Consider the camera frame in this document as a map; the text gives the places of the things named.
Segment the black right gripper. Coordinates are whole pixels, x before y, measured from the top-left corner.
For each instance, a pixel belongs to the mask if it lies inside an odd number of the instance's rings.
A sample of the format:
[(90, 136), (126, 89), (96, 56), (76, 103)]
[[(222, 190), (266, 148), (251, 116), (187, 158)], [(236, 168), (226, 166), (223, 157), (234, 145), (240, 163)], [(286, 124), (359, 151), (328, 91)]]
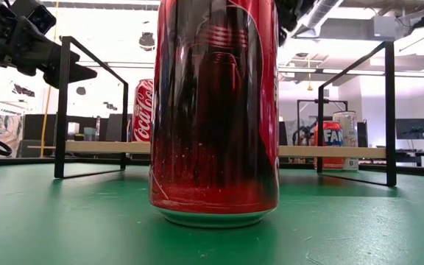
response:
[(286, 42), (286, 31), (292, 31), (297, 21), (314, 6), (315, 0), (275, 0), (278, 12), (278, 46)]

